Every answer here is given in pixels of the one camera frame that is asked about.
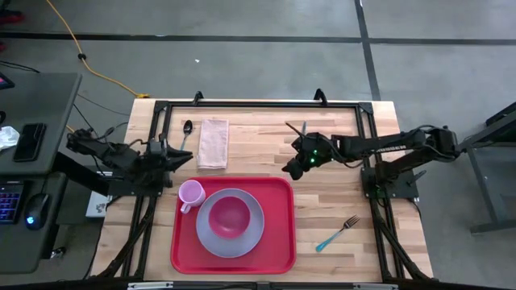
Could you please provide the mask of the spoon with blue handle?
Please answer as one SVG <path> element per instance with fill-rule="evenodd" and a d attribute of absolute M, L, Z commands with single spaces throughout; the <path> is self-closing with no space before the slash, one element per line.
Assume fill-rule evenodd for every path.
<path fill-rule="evenodd" d="M 192 131 L 193 131 L 193 122 L 191 120 L 187 120 L 183 126 L 183 133 L 184 133 L 184 138 L 182 139 L 182 143 L 181 143 L 181 147 L 180 149 L 183 151 L 184 148 L 185 148 L 185 142 L 186 142 L 186 139 L 191 135 Z"/>

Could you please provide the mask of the black smartphone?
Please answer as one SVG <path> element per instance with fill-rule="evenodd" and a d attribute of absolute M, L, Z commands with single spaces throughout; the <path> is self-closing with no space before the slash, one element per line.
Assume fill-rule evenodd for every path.
<path fill-rule="evenodd" d="M 42 122 L 26 124 L 15 148 L 13 161 L 31 162 L 38 158 L 47 125 Z"/>

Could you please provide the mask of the beige cloth napkin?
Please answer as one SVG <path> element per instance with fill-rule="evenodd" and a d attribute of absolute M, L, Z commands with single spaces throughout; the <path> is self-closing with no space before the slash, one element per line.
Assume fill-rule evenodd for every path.
<path fill-rule="evenodd" d="M 198 148 L 200 169 L 225 169 L 228 163 L 229 121 L 203 119 Z"/>

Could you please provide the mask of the pink ribbed mug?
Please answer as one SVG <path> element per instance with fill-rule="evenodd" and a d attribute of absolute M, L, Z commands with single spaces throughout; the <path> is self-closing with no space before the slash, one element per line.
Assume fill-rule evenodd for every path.
<path fill-rule="evenodd" d="M 192 208 L 204 202 L 206 192 L 198 181 L 187 180 L 179 187 L 178 197 L 182 202 L 180 211 L 182 213 L 188 213 Z"/>

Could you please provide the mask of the grey desk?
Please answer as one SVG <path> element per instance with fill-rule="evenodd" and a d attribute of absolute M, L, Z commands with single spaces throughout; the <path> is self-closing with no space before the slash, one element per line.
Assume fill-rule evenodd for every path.
<path fill-rule="evenodd" d="M 56 217 L 68 183 L 62 172 L 54 172 L 55 158 L 65 125 L 76 98 L 81 76 L 76 73 L 12 74 L 15 87 L 0 90 L 0 111 L 4 124 L 18 132 L 30 123 L 47 125 L 37 160 L 16 163 L 15 149 L 0 151 L 0 184 L 23 182 L 23 198 L 15 224 L 0 224 L 0 275 L 25 274 L 36 270 L 40 260 L 50 256 L 56 233 Z M 29 230 L 24 211 L 31 197 L 47 193 L 48 217 L 39 230 Z"/>

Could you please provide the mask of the red plastic tray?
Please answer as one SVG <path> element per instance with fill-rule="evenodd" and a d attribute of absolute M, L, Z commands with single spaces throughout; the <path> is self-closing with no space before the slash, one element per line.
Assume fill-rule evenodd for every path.
<path fill-rule="evenodd" d="M 289 271 L 296 260 L 293 190 L 287 180 L 262 176 L 200 176 L 206 199 L 222 189 L 250 193 L 264 211 L 264 233 L 246 255 L 221 258 L 211 254 L 197 236 L 196 220 L 201 206 L 189 213 L 177 212 L 170 250 L 173 267 L 189 275 L 277 275 Z"/>

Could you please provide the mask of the grey metal stand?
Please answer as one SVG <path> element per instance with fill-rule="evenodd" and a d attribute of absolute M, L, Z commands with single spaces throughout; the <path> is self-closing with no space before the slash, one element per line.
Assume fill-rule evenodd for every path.
<path fill-rule="evenodd" d="M 487 118 L 484 127 L 459 143 L 468 155 L 490 221 L 472 226 L 472 234 L 516 229 L 516 101 Z"/>

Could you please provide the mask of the fork with teal handle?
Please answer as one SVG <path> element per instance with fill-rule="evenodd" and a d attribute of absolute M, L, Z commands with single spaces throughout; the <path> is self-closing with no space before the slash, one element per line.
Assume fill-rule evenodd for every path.
<path fill-rule="evenodd" d="M 342 227 L 341 227 L 341 229 L 339 231 L 334 233 L 327 240 L 325 240 L 325 241 L 321 242 L 320 244 L 318 244 L 315 247 L 315 250 L 317 252 L 321 252 L 328 244 L 330 244 L 334 239 L 338 238 L 345 230 L 348 230 L 348 229 L 352 228 L 359 220 L 360 220 L 360 218 L 357 215 L 354 215 L 354 216 L 350 217 L 348 220 L 346 220 L 343 223 L 343 225 L 342 225 Z"/>

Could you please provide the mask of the magenta bowl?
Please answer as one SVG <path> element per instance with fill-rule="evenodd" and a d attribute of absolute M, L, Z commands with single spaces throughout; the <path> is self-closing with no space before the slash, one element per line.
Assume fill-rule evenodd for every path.
<path fill-rule="evenodd" d="M 220 238 L 238 238 L 248 228 L 250 219 L 250 209 L 238 197 L 221 198 L 209 212 L 210 228 Z"/>

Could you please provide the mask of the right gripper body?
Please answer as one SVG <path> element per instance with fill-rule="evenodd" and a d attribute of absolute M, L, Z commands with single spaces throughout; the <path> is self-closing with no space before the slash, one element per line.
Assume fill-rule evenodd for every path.
<path fill-rule="evenodd" d="M 297 152 L 292 166 L 297 171 L 308 172 L 313 167 L 320 167 L 333 158 L 333 142 L 321 134 L 306 134 L 292 142 Z"/>

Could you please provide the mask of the white printed box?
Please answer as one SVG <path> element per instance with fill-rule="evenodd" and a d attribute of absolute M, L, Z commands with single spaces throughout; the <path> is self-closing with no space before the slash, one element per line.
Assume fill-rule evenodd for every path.
<path fill-rule="evenodd" d="M 106 208 L 111 200 L 111 196 L 104 196 L 92 191 L 85 211 L 85 216 L 87 218 L 104 218 L 106 216 Z"/>

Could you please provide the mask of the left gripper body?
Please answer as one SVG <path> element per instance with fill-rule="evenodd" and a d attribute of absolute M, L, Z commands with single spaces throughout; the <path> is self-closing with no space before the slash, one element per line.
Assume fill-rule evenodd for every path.
<path fill-rule="evenodd" d="M 169 179 L 170 159 L 168 157 L 163 157 L 162 155 L 141 155 L 137 159 L 137 164 L 138 180 Z"/>

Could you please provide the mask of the lavender plate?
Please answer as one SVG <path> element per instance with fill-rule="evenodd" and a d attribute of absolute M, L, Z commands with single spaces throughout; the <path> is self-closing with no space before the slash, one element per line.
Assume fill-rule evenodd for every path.
<path fill-rule="evenodd" d="M 251 219 L 248 228 L 238 238 L 226 239 L 217 236 L 209 225 L 209 212 L 213 204 L 223 197 L 238 197 L 246 202 Z M 198 211 L 196 231 L 201 244 L 211 254 L 221 258 L 237 258 L 246 255 L 261 240 L 264 233 L 264 211 L 250 193 L 237 188 L 225 188 L 210 195 Z"/>

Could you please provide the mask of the white crumpled tissue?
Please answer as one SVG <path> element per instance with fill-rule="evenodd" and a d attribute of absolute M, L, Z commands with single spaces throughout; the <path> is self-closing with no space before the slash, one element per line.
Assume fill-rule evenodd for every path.
<path fill-rule="evenodd" d="M 0 151 L 14 147 L 19 141 L 20 134 L 12 126 L 3 126 L 0 128 Z"/>

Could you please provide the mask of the black computer mouse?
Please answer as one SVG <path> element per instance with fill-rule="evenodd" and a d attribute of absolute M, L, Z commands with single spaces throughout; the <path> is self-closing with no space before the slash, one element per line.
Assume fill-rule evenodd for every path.
<path fill-rule="evenodd" d="M 29 230 L 39 230 L 44 226 L 50 200 L 47 193 L 38 193 L 29 199 L 24 211 L 24 221 Z"/>

